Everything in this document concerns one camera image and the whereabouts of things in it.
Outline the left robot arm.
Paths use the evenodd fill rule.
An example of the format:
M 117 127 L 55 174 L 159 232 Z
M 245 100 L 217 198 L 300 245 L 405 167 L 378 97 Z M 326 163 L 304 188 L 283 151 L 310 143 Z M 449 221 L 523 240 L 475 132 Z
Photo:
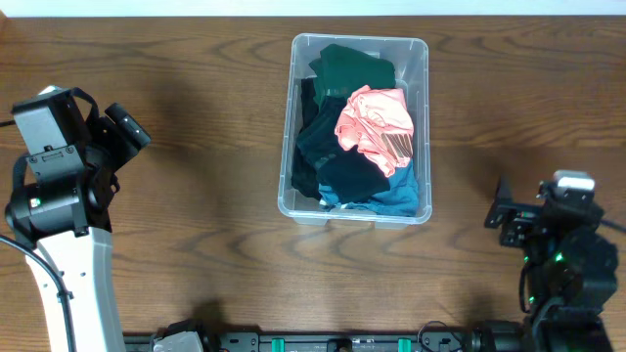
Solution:
M 112 284 L 109 207 L 115 175 L 148 132 L 120 104 L 99 110 L 83 90 L 49 86 L 11 113 L 26 152 L 5 217 L 39 289 L 54 351 L 123 351 Z

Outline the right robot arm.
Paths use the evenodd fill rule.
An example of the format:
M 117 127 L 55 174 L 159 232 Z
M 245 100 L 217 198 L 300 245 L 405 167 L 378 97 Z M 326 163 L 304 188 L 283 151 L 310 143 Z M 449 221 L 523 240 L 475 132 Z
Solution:
M 617 292 L 618 249 L 598 232 L 604 210 L 585 172 L 559 170 L 539 185 L 542 204 L 514 200 L 500 179 L 484 225 L 505 247 L 522 250 L 518 302 L 522 323 L 479 324 L 468 351 L 609 351 L 601 313 Z

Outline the black garment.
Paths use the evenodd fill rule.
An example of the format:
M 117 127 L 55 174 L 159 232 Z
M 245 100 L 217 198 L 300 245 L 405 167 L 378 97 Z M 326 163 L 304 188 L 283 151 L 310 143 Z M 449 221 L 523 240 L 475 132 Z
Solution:
M 300 131 L 303 132 L 317 116 L 319 106 L 314 101 L 316 92 L 313 78 L 302 79 L 300 81 L 300 88 L 302 112 L 302 127 Z M 321 199 L 321 195 L 318 191 L 319 183 L 317 181 L 316 170 L 305 160 L 299 147 L 294 148 L 291 184 L 305 197 L 315 200 Z

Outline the coral pink shirt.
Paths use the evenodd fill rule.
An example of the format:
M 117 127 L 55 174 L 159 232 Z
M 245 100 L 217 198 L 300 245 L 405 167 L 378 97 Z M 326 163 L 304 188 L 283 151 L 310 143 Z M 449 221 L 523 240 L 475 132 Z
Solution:
M 352 93 L 335 125 L 339 145 L 345 151 L 356 147 L 386 178 L 413 159 L 414 131 L 404 91 L 369 85 Z

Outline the dark navy garment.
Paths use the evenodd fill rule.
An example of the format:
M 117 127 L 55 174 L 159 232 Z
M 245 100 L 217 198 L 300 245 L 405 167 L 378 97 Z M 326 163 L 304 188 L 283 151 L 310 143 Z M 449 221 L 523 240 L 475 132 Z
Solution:
M 330 186 L 341 202 L 356 202 L 388 191 L 390 186 L 380 169 L 357 148 L 345 151 L 339 145 L 335 125 L 345 106 L 342 98 L 326 99 L 309 127 L 299 131 L 295 146 L 316 170 L 319 185 Z

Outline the dark green garment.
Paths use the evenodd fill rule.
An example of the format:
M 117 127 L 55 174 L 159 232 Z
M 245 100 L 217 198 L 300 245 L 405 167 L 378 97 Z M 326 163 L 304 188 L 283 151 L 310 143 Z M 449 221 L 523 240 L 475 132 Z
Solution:
M 393 63 L 336 44 L 324 48 L 309 67 L 315 73 L 314 101 L 319 106 L 327 97 L 349 98 L 365 85 L 372 89 L 395 87 Z

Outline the blue garment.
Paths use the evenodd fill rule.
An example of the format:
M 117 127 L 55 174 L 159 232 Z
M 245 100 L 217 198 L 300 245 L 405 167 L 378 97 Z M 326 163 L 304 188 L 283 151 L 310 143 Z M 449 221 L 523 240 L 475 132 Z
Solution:
M 330 186 L 319 185 L 322 199 L 320 207 L 330 211 L 334 208 L 367 210 L 383 216 L 414 217 L 419 208 L 419 186 L 415 177 L 413 162 L 406 167 L 396 168 L 388 179 L 388 191 L 373 194 L 356 202 L 341 202 Z

